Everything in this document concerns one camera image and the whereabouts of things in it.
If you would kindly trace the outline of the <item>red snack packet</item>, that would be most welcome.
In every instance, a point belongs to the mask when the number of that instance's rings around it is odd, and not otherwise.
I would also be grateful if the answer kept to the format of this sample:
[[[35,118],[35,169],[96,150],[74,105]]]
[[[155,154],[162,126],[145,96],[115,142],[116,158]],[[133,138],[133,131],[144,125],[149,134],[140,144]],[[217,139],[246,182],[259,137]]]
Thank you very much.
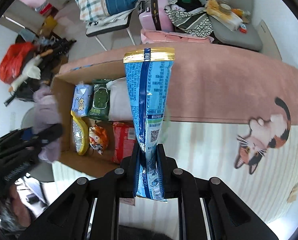
[[[115,139],[113,162],[120,164],[122,159],[132,155],[136,141],[135,129],[130,123],[114,122],[113,132]]]

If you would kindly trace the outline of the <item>orange cartoon snack packet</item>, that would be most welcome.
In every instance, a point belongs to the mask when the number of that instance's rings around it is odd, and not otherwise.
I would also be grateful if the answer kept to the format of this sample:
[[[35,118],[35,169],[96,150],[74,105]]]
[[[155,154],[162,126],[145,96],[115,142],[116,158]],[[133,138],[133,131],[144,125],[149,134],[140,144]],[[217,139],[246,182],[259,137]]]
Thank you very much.
[[[94,151],[100,155],[103,155],[103,152],[109,146],[109,138],[106,129],[96,124],[90,127],[89,144]]]

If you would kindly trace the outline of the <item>lilac sock bundle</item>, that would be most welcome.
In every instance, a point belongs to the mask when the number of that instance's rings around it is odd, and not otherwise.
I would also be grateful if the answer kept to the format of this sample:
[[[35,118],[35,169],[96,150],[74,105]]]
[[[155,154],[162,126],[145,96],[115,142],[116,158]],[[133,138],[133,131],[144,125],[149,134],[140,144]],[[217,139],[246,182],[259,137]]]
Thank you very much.
[[[58,113],[56,97],[46,84],[41,84],[39,90],[33,93],[35,102],[33,133],[37,134],[54,124],[60,124],[61,118]],[[44,146],[39,158],[47,163],[58,160],[61,154],[61,141],[57,139]]]

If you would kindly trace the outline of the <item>white cotton pad bag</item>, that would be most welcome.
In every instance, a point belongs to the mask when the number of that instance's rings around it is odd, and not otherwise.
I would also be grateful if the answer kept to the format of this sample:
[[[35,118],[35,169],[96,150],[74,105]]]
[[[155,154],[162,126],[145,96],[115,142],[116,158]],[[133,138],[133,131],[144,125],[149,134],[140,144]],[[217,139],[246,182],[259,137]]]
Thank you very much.
[[[132,121],[127,81],[125,77],[109,81],[106,84],[109,96],[109,121]]]

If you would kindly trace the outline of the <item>yellow grey scrub sponge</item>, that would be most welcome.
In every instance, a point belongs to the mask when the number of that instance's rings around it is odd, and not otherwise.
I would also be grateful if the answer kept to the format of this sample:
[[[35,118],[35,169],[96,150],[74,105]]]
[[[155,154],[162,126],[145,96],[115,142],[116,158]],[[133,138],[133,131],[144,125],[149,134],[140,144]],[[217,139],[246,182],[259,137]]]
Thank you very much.
[[[70,112],[73,118],[73,139],[78,155],[85,155],[89,148],[89,128],[84,120],[74,111]]]

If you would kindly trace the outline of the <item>green wet wipes pack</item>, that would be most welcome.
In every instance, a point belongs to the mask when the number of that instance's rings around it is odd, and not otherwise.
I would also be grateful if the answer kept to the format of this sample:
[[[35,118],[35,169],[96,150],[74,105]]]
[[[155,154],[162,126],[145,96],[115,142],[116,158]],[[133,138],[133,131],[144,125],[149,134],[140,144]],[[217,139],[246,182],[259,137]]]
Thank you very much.
[[[108,121],[110,108],[110,90],[107,83],[111,79],[93,80],[92,104],[88,112],[88,117],[94,120]]]

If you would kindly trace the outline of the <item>light blue tissue pack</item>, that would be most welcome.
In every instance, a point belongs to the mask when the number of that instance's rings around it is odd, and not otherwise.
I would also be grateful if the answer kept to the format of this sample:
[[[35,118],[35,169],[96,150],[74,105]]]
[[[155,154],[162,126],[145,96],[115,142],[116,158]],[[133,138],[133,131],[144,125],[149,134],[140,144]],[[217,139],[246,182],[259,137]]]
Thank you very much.
[[[76,116],[79,116],[79,117],[87,116],[92,94],[93,94],[92,85],[80,83],[75,86],[71,111],[74,112]]]

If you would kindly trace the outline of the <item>blue long snack packet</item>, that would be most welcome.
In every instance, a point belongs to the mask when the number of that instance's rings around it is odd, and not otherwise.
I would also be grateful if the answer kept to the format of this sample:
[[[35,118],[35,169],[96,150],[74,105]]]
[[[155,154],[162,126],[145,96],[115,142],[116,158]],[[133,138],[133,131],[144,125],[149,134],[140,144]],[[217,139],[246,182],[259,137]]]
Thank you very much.
[[[157,160],[169,80],[175,60],[170,47],[145,48],[124,56],[126,83],[138,143],[135,193],[163,201],[165,189]]]

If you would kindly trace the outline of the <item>open cardboard box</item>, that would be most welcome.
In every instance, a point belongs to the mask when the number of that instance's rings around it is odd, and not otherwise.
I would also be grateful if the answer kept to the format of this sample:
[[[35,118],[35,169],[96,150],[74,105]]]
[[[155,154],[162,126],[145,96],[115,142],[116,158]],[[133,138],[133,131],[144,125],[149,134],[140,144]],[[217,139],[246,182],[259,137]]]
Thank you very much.
[[[125,79],[122,61],[70,67],[64,64],[52,81],[63,135],[59,161],[95,178],[103,177],[121,162],[117,152],[132,153],[136,141],[132,117],[124,122],[109,118],[112,109],[130,109],[126,101],[112,106],[108,85]]]

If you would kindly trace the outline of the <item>white goose plush toy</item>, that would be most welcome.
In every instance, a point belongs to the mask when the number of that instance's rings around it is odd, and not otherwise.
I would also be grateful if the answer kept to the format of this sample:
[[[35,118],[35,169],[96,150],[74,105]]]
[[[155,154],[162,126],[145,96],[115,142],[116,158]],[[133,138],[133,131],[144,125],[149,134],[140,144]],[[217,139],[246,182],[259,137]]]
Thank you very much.
[[[52,49],[47,50],[39,54],[38,56],[32,58],[23,68],[22,73],[18,76],[9,88],[9,92],[15,92],[22,83],[27,79],[32,78],[36,80],[41,79],[41,70],[38,68],[38,65],[41,63],[43,57],[50,55],[53,52]]]

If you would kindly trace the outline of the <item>striped pink cat table mat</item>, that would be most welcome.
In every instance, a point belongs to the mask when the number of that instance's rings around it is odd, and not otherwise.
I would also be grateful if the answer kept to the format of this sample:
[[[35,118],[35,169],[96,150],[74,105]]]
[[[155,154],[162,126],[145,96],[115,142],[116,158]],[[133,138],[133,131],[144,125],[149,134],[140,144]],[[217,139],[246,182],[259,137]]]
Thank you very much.
[[[298,220],[298,69],[260,53],[206,43],[173,43],[166,154],[200,178],[217,176],[265,222]],[[291,115],[289,139],[269,149],[253,174],[236,169],[236,137],[249,120]]]

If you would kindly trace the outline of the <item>orange plastic bag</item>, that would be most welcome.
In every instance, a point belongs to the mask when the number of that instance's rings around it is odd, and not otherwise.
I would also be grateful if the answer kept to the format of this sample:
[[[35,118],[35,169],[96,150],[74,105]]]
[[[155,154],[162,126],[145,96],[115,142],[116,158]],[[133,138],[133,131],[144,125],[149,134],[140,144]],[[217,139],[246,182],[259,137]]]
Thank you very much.
[[[36,46],[30,42],[12,44],[0,63],[0,80],[11,84],[19,75],[23,62]]]

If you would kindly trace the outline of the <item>yellow snack bag on chair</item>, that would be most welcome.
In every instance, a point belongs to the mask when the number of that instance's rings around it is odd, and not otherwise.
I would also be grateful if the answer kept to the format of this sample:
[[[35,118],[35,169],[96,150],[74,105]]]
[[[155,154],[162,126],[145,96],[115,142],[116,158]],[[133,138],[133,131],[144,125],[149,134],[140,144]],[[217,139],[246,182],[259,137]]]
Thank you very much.
[[[236,31],[243,23],[242,19],[231,11],[231,8],[225,4],[227,12],[221,11],[221,6],[216,0],[208,0],[206,4],[206,13],[227,27],[231,31]]]

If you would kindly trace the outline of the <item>black stroller frame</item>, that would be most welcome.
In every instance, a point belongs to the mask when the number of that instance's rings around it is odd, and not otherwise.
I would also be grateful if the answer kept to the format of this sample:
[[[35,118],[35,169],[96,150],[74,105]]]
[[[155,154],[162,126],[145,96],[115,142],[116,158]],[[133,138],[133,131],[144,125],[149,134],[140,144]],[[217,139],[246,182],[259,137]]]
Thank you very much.
[[[58,66],[62,64],[63,59],[67,58],[67,53],[75,42],[76,40],[67,40],[58,36],[56,36],[56,40],[54,41],[43,38],[30,42],[36,46],[36,49],[29,52],[26,56],[20,74],[32,58],[49,49],[52,49],[53,52],[43,57],[41,63],[38,65],[38,68],[41,70],[41,79],[27,79],[15,92],[9,92],[11,97],[4,102],[4,105],[8,106],[15,98],[22,101],[33,101],[33,93],[39,90],[41,83],[49,84],[52,81],[54,75],[58,73]]]

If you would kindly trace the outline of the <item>grey chair by wall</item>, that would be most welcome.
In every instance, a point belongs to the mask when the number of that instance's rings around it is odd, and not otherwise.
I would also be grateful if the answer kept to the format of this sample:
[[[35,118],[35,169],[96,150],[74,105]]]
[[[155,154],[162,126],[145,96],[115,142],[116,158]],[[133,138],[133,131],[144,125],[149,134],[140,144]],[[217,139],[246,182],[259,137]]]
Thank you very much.
[[[253,51],[262,41],[251,23],[253,0],[208,0],[206,12],[215,38],[222,44]]]

